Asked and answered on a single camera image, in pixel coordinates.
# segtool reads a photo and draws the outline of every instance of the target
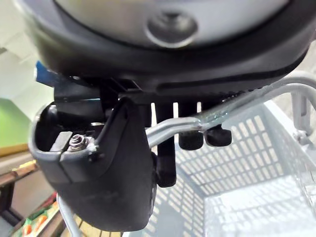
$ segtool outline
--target silver metal bar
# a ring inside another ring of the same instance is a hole
[[[149,146],[154,147],[179,132],[206,131],[252,106],[292,92],[304,95],[316,109],[316,77],[307,72],[292,72],[271,85],[232,98],[198,115],[171,118],[148,128],[146,135]]]
[[[59,195],[57,195],[56,199],[57,199],[60,213],[63,216],[67,229],[69,230],[70,236],[81,237],[82,233],[77,223],[74,220],[74,214],[72,213],[68,205],[64,202],[64,200]]]
[[[311,104],[308,99],[299,93],[291,93],[294,126],[298,130],[312,133],[311,129]]]

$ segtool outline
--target black plastic cover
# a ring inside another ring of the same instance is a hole
[[[35,121],[29,147],[52,187],[75,214],[98,229],[144,228],[154,205],[156,167],[138,107],[121,99],[95,141],[97,152],[70,153],[63,152],[65,146],[49,151],[58,134],[69,129],[47,121],[51,106]],[[56,133],[47,132],[56,128]]]

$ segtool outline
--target green wall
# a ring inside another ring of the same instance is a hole
[[[14,103],[0,98],[0,147],[27,143],[30,123]]]

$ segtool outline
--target black rubber knob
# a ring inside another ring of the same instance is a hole
[[[179,134],[179,146],[183,150],[194,151],[203,146],[203,134],[198,131],[183,132]]]
[[[221,127],[207,130],[204,137],[206,143],[212,147],[225,147],[232,143],[232,132]]]

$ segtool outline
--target gray plastic basket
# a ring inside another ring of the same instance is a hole
[[[313,145],[267,102],[223,124],[224,148],[176,145],[177,184],[157,190],[145,229],[130,237],[316,236]]]

